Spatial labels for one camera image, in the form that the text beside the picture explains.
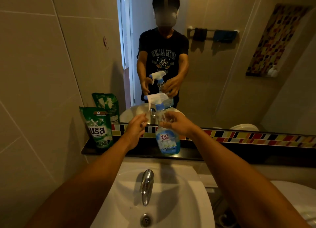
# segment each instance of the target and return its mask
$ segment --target spray bottle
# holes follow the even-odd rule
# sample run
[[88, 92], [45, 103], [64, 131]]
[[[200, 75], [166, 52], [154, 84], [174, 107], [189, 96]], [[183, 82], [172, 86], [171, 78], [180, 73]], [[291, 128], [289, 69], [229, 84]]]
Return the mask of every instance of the spray bottle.
[[[166, 110], [163, 104], [165, 100], [169, 99], [168, 95], [161, 92], [144, 96], [144, 99], [148, 100], [149, 109], [151, 104], [156, 105], [156, 114], [159, 122], [168, 122], [164, 115]], [[159, 126], [156, 131], [156, 139], [159, 149], [163, 154], [171, 155], [179, 153], [180, 140], [179, 135], [175, 131]]]
[[[165, 82], [164, 82], [164, 80], [162, 78], [164, 75], [166, 75], [166, 73], [164, 71], [159, 71], [159, 72], [152, 73], [152, 74], [149, 75], [149, 77], [153, 79], [153, 83], [152, 84], [154, 84], [155, 79], [157, 80], [157, 85], [159, 87], [159, 92], [162, 92], [161, 89], [162, 89], [162, 87], [165, 84]], [[169, 108], [169, 107], [172, 107], [173, 106], [173, 98], [168, 98], [167, 100], [164, 100], [163, 104], [164, 104], [166, 109]]]

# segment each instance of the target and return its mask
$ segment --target black t-shirt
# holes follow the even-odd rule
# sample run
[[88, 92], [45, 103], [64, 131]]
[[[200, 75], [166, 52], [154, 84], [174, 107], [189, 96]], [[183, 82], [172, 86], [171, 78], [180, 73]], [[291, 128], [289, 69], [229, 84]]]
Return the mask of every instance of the black t-shirt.
[[[146, 77], [158, 71], [166, 73], [163, 77], [165, 82], [175, 77], [179, 72], [179, 55], [188, 54], [188, 50], [189, 40], [176, 30], [170, 38], [164, 38], [159, 33], [158, 28], [143, 32], [139, 37], [138, 52], [146, 51], [148, 53]], [[148, 89], [150, 94], [159, 93], [157, 81], [155, 80], [153, 85], [149, 84]]]

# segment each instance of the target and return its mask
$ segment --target hand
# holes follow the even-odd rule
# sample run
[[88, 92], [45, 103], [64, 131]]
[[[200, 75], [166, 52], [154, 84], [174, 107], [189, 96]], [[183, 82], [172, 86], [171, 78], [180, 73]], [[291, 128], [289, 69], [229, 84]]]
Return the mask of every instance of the hand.
[[165, 113], [165, 120], [173, 122], [160, 122], [159, 125], [163, 128], [171, 128], [179, 135], [184, 135], [191, 138], [198, 126], [187, 119], [181, 112], [168, 111]]
[[168, 97], [173, 98], [179, 92], [180, 86], [183, 82], [183, 78], [180, 75], [175, 76], [174, 78], [170, 78], [162, 88], [162, 92], [167, 94], [170, 92]]
[[146, 113], [143, 113], [137, 115], [128, 123], [126, 131], [121, 137], [121, 139], [124, 139], [128, 143], [128, 151], [135, 148], [139, 137], [145, 133], [147, 121]]
[[147, 96], [150, 91], [148, 90], [148, 84], [152, 84], [153, 81], [151, 78], [145, 78], [141, 83], [140, 83], [140, 86], [142, 87], [142, 91], [144, 93], [145, 96]]

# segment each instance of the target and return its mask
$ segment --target green detergent pouch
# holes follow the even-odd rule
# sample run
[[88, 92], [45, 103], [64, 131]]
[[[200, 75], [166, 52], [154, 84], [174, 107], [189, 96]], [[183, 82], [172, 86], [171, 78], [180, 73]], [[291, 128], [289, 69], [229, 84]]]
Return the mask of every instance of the green detergent pouch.
[[111, 123], [119, 123], [118, 99], [112, 93], [93, 93], [93, 100], [97, 107], [104, 108], [110, 115]]
[[113, 145], [110, 115], [98, 107], [79, 107], [98, 148], [108, 149]]

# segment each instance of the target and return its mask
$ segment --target colorful mosaic tile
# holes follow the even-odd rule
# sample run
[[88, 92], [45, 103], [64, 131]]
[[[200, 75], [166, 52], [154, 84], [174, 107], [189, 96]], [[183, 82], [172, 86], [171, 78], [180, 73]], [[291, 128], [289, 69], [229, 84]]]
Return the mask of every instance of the colorful mosaic tile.
[[[126, 124], [112, 124], [113, 136], [124, 134]], [[157, 126], [146, 126], [142, 137], [156, 138]], [[295, 146], [316, 148], [316, 136], [273, 134], [247, 131], [204, 129], [205, 133], [213, 137], [218, 142], [262, 144], [270, 146]], [[190, 140], [185, 136], [180, 136], [180, 140]]]
[[247, 76], [265, 76], [277, 65], [301, 18], [310, 7], [277, 4], [247, 69]]

